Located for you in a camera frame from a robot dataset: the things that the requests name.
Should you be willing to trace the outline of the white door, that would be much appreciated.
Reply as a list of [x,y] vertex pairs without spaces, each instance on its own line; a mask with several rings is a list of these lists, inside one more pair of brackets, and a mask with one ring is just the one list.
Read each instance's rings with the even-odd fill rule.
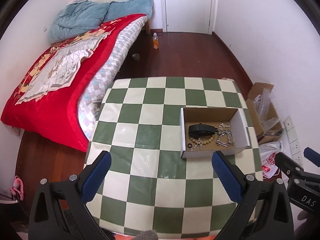
[[211,35],[218,0],[161,0],[163,31]]

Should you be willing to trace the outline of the pink slipper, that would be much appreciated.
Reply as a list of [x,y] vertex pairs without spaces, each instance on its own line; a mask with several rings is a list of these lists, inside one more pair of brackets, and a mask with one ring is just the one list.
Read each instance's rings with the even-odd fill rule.
[[15,199],[24,200],[24,186],[23,181],[19,176],[15,176],[13,186],[10,192]]

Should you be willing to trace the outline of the white red plastic bag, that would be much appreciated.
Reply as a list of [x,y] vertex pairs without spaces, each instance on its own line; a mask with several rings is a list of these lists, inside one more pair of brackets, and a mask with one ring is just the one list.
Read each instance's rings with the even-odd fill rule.
[[279,174],[279,168],[275,165],[275,157],[283,150],[283,146],[281,140],[259,145],[263,179],[270,179]]

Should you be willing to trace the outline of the white cardboard box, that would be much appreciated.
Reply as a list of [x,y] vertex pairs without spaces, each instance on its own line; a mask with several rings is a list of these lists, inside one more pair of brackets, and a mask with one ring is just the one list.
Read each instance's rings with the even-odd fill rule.
[[181,158],[235,155],[251,147],[242,108],[183,107],[180,112]]

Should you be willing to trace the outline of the blue blanket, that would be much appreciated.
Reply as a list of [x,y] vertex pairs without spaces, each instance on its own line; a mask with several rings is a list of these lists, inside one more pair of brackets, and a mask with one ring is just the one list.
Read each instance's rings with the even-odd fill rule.
[[49,42],[61,42],[87,31],[97,29],[102,23],[131,14],[152,16],[153,0],[128,0],[98,3],[88,0],[73,2],[54,18],[49,30]]

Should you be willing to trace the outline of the red bed quilt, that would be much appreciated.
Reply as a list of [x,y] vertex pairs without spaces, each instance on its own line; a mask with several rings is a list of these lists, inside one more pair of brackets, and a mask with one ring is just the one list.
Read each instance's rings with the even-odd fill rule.
[[102,24],[101,29],[110,30],[111,35],[103,39],[91,57],[80,64],[70,86],[49,92],[40,100],[18,103],[23,93],[15,90],[1,114],[3,124],[35,132],[51,141],[81,152],[88,147],[88,139],[82,131],[77,117],[80,95],[111,55],[118,34],[135,20],[145,15],[133,14]]

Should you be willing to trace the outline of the white patterned cloth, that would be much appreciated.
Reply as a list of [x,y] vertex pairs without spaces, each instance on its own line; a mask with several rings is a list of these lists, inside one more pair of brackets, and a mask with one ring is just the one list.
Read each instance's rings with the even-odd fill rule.
[[78,73],[81,62],[90,58],[109,31],[87,32],[52,47],[27,75],[17,94],[17,104],[38,101],[49,92],[69,87]]

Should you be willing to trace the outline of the white power strip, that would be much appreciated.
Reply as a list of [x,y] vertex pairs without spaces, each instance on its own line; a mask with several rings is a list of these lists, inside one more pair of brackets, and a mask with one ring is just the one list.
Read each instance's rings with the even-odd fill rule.
[[300,143],[297,137],[296,129],[291,118],[288,116],[284,121],[284,128],[289,142],[291,159],[298,165],[303,166],[303,155],[300,148]]

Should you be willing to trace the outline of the black wristband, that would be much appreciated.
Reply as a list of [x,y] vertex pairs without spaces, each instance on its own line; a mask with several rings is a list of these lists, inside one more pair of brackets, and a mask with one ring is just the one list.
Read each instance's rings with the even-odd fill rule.
[[188,128],[188,134],[193,138],[214,135],[217,131],[216,127],[207,124],[194,124]]

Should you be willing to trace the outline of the orange drink bottle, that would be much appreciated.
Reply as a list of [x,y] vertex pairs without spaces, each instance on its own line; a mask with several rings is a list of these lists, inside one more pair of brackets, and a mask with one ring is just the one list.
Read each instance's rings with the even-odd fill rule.
[[158,49],[159,48],[159,40],[158,40],[157,33],[153,33],[152,40],[153,40],[153,48]]

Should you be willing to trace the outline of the clear plastic packaging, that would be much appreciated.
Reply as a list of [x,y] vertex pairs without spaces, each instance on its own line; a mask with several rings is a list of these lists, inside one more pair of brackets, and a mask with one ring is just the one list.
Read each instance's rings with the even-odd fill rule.
[[271,100],[272,89],[272,85],[258,83],[257,88],[252,89],[254,93],[250,97],[254,113],[257,116],[254,127],[258,129],[256,133],[261,137],[277,136],[277,133],[282,129],[280,118]]

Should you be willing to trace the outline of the brown cardboard box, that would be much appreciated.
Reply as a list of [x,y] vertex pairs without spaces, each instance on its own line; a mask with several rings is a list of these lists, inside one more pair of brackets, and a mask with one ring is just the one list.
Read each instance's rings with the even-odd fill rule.
[[271,101],[273,88],[272,84],[256,82],[246,100],[259,145],[279,140],[284,131]]

